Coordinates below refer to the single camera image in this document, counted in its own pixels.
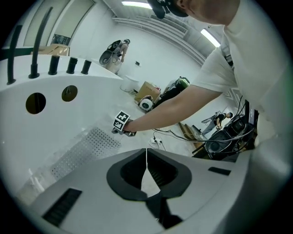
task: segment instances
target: white wall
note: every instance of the white wall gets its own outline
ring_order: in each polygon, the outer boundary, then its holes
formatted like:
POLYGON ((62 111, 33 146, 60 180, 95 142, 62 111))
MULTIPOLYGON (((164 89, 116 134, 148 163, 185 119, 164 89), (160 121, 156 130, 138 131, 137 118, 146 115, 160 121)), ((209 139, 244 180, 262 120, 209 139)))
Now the white wall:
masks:
POLYGON ((130 39, 130 45, 125 61, 119 71, 119 76, 129 75, 140 81, 152 82, 164 89, 171 81, 185 76, 192 81, 200 69, 199 65, 187 54, 174 45, 139 29, 116 25, 107 38, 102 50, 93 50, 100 56, 112 42, 130 39))
POLYGON ((110 44, 109 34, 115 22, 113 13, 103 1, 97 3, 82 19, 70 42, 70 54, 84 59, 99 59, 110 44))
MULTIPOLYGON (((198 129, 203 131, 207 126, 202 123, 203 120, 213 116, 215 112, 221 111, 224 113, 231 112, 234 116, 236 115, 237 109, 233 106, 233 101, 225 97, 224 94, 220 95, 215 100, 212 100, 210 103, 201 108, 197 113, 191 117, 184 120, 182 123, 188 124, 189 126, 195 125, 198 129)), ((222 121, 222 126, 224 127, 230 119, 224 119, 222 121)), ((210 138, 211 135, 215 132, 216 129, 213 129, 209 132, 206 137, 210 138)))

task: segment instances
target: ventilation holes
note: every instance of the ventilation holes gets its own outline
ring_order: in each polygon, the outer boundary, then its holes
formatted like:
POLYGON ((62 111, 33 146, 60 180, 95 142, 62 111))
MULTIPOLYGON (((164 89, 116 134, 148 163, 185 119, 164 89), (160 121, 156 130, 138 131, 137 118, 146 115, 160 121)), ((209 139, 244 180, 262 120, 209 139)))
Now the ventilation holes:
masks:
POLYGON ((72 101, 77 95, 77 88, 74 85, 67 86, 62 92, 63 101, 72 101))
POLYGON ((46 98, 41 93, 33 93, 27 98, 26 109, 31 114, 35 115, 42 112, 45 106, 46 98))

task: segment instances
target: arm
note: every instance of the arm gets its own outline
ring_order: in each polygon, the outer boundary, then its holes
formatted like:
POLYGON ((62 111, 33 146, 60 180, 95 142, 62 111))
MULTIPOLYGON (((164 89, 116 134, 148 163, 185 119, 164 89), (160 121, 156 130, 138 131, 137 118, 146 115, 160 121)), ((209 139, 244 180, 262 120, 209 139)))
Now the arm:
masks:
POLYGON ((163 102, 151 112, 127 124, 124 130, 137 132, 176 124, 193 115, 220 94, 220 92, 191 85, 176 97, 163 102))

